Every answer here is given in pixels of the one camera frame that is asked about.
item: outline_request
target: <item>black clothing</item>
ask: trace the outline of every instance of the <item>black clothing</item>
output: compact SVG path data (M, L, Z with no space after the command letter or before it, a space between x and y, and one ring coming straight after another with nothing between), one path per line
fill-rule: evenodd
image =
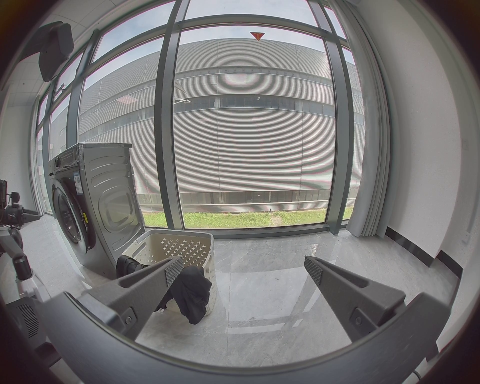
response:
M212 283L205 278L204 269L197 266L185 267L174 280L156 311L165 309L175 299L180 312L190 324L198 324L206 314Z
M145 267L148 267L148 265L140 264L129 256L121 255L117 260L117 278L129 275Z

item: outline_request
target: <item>building facade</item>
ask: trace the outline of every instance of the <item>building facade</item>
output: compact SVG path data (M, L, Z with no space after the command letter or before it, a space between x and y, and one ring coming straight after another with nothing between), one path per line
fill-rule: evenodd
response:
M154 97L160 52L132 61L83 91L79 142L131 143L144 212L160 212ZM324 52L273 41L226 38L179 47L174 103L177 183L184 212L326 208L335 154L335 105ZM355 113L350 194L361 178L365 138L356 68L347 63ZM66 125L51 124L60 153Z

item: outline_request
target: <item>curtain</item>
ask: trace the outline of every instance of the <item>curtain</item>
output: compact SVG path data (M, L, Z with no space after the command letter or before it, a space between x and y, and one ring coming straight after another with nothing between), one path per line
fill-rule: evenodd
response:
M392 214L398 184L398 131L391 126L393 99L387 99L388 79L365 22L355 6L330 0L348 38L363 94L365 149L362 177L347 230L355 236L383 237Z

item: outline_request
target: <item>washing machine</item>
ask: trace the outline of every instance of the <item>washing machine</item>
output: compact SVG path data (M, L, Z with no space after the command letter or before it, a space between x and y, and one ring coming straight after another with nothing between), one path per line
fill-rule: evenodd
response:
M48 163L53 211L80 264L110 279L145 232L131 144L77 144Z

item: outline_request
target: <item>washing machine door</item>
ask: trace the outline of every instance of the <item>washing machine door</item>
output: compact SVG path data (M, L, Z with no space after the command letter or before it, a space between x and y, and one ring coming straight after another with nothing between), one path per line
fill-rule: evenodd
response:
M88 236L80 207L65 183L60 180L53 181L52 200L65 237L75 253L85 254L88 250Z

